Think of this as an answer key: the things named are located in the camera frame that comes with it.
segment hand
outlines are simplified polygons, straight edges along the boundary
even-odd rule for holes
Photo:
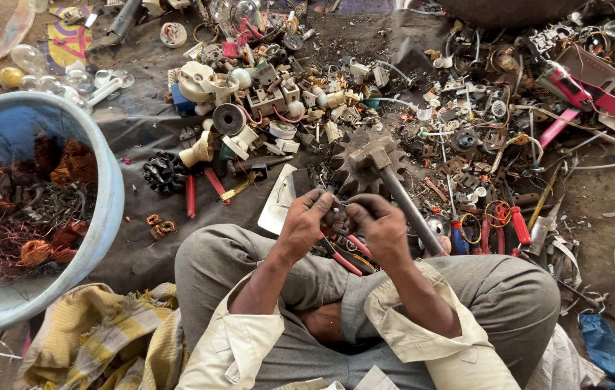
[[[333,203],[334,195],[317,188],[294,200],[269,255],[288,261],[293,267],[319,239],[320,221],[332,209]]]
[[[348,200],[348,229],[365,233],[368,249],[383,268],[412,261],[406,236],[406,217],[390,202],[375,194],[360,194]]]

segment man's right hand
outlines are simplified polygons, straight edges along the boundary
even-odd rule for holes
[[[411,262],[406,235],[406,217],[390,202],[375,194],[360,194],[348,200],[348,228],[361,228],[368,249],[382,268],[399,261]]]

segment finger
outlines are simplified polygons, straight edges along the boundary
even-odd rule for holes
[[[332,209],[332,204],[334,204],[334,195],[323,190],[319,198],[312,203],[312,207],[306,212],[320,221]]]
[[[348,204],[356,203],[368,209],[376,219],[391,214],[393,206],[385,198],[377,194],[358,194],[348,200]]]
[[[359,203],[351,203],[347,206],[347,216],[349,232],[353,232],[358,226],[368,230],[375,223],[375,219],[370,214],[370,211]]]
[[[322,190],[321,188],[314,188],[306,192],[305,195],[294,200],[294,203],[296,205],[300,205],[303,211],[308,211],[312,207],[312,205],[320,198],[320,196],[326,192],[326,190]]]

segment man's forearm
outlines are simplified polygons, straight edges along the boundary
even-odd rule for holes
[[[291,264],[270,251],[249,282],[228,305],[232,315],[271,315]]]
[[[415,324],[449,339],[461,334],[459,318],[410,258],[385,269],[408,317]]]

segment man's left hand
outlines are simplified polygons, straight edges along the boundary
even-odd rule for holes
[[[269,254],[293,267],[319,239],[320,221],[332,209],[333,203],[334,195],[317,188],[294,200]]]

